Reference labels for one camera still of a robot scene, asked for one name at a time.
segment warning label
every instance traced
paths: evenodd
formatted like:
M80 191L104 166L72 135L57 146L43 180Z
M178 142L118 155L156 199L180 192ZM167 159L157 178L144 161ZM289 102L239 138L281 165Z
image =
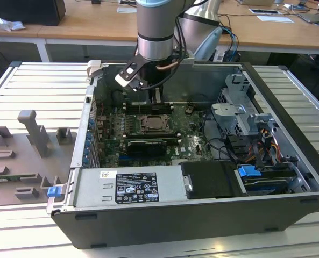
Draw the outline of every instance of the warning label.
M117 174L117 204L159 202L156 173Z

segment blue drive latch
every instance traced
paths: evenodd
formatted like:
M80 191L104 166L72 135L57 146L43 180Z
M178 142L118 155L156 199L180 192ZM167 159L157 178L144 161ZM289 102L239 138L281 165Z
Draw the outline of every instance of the blue drive latch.
M61 197L62 187L49 187L47 196L48 197Z
M237 169L239 175L243 176L261 176L261 172L255 169L255 166L241 166Z

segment power supply label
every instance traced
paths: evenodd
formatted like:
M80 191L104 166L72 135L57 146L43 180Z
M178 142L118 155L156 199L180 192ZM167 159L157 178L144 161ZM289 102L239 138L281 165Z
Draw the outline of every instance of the power supply label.
M159 202L156 173L117 174L117 204Z

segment desk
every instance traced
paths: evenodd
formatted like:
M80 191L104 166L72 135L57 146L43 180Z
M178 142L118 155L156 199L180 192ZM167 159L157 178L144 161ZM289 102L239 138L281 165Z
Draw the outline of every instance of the desk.
M238 5L235 0L224 0L219 13L251 14L250 7ZM118 13L118 4L91 5L90 1L65 0L66 15L59 26L26 25L22 31L2 31L0 41L26 42L37 45L43 62L51 60L47 44L135 46L137 38L136 15ZM260 21L256 16L230 16L234 33L239 37L240 51L319 54L319 26L308 24L299 17L294 21L273 23ZM227 24L226 17L222 22ZM226 49L230 37L222 35L218 50Z

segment white paper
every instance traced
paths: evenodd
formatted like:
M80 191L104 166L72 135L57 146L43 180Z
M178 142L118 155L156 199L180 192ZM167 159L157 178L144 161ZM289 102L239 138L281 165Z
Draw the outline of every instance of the white paper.
M136 8L132 8L132 7L118 7L117 8L117 12L120 12L120 13L137 13L137 9Z
M25 28L22 22L20 21L8 21L0 18L0 28L11 32L11 30L22 30Z
M274 16L262 16L262 15L257 15L257 17L262 21L262 22L276 22L276 23L294 23L291 19L287 17L274 17Z

